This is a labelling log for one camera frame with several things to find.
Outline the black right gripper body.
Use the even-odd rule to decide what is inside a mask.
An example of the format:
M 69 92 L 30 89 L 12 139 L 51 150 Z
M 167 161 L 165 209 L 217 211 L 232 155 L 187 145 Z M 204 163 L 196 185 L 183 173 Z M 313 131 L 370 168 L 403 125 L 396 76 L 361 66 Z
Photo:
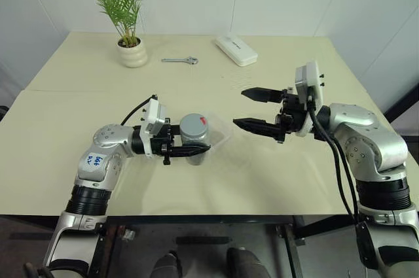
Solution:
M 292 87 L 283 90 L 282 107 L 275 118 L 275 125 L 280 128 L 280 133 L 275 136 L 278 143 L 285 141 L 286 134 L 297 133 L 303 127 L 307 111 L 299 96 L 293 93 Z

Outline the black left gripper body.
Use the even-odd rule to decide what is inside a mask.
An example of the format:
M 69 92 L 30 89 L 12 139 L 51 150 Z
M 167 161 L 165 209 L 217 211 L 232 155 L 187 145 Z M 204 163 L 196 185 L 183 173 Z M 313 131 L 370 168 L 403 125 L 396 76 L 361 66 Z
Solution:
M 165 118 L 164 124 L 160 131 L 151 139 L 151 148 L 154 155 L 163 157 L 163 164 L 170 165 L 170 149 L 175 146 L 175 137 L 171 135 L 171 120 Z

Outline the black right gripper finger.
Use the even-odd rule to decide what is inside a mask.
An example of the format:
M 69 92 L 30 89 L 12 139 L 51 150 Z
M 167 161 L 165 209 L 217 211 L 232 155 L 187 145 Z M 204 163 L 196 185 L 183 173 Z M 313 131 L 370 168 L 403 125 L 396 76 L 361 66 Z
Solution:
M 235 118 L 233 123 L 239 128 L 255 135 L 271 137 L 275 141 L 282 142 L 282 129 L 275 125 L 256 118 Z
M 241 94 L 251 100 L 263 102 L 263 103 L 281 103 L 282 102 L 282 91 L 272 90 L 268 88 L 249 88 L 243 90 Z

